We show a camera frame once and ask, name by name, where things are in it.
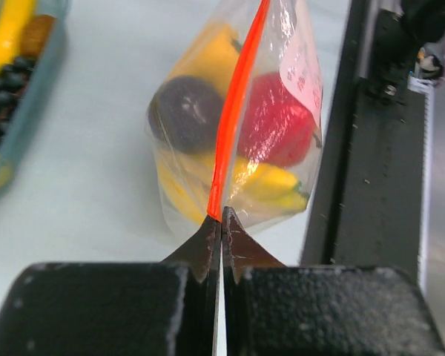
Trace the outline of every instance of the red toy apple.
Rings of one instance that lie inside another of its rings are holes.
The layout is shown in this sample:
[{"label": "red toy apple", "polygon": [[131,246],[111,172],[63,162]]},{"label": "red toy apple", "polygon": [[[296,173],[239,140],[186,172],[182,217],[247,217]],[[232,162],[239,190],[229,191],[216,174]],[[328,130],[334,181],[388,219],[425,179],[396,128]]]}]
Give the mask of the red toy apple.
[{"label": "red toy apple", "polygon": [[283,85],[278,72],[254,79],[238,154],[282,168],[302,162],[316,128],[312,113]]}]

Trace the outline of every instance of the screw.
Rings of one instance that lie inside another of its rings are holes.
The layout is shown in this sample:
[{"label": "screw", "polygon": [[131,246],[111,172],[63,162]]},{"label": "screw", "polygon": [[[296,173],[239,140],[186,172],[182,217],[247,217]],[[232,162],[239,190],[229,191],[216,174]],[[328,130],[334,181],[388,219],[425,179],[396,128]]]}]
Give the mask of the screw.
[{"label": "screw", "polygon": [[398,90],[394,86],[388,85],[384,92],[389,96],[394,96],[396,91]]}]

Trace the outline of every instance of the white surface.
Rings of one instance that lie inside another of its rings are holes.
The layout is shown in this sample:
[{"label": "white surface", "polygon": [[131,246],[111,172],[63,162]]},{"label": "white surface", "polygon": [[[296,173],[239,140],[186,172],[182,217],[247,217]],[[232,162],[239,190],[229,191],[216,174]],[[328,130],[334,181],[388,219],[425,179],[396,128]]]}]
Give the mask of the white surface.
[{"label": "white surface", "polygon": [[[215,0],[75,0],[67,57],[16,181],[0,199],[0,306],[40,261],[158,261],[178,241],[162,217],[144,133],[151,95]],[[310,1],[326,129],[348,0]],[[308,213],[256,236],[300,256]]]}]

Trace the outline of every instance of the orange zip strip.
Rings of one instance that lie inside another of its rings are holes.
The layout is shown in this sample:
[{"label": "orange zip strip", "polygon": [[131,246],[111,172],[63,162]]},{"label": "orange zip strip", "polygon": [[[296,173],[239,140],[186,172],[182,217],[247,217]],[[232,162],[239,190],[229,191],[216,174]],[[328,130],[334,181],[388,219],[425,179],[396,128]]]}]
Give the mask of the orange zip strip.
[{"label": "orange zip strip", "polygon": [[243,109],[245,91],[251,76],[252,67],[254,66],[257,50],[259,49],[269,5],[270,0],[262,0],[260,2],[259,9],[251,24],[236,68],[234,69],[228,95],[221,113],[220,126],[217,131],[213,181],[207,209],[208,215],[218,221],[222,220],[221,204],[224,184],[228,176],[237,124],[241,110]]}]

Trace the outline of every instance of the plastic tray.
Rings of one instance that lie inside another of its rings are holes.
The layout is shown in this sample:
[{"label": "plastic tray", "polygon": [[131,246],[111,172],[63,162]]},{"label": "plastic tray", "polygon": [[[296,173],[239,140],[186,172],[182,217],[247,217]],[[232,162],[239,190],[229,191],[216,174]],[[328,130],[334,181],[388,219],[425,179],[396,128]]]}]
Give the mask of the plastic tray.
[{"label": "plastic tray", "polygon": [[13,170],[17,168],[31,141],[36,125],[42,117],[43,108],[64,55],[64,20],[69,8],[69,0],[39,0],[38,2],[35,14],[51,15],[56,18],[56,22],[22,101],[13,114],[10,127],[0,144],[0,172],[6,165]]}]

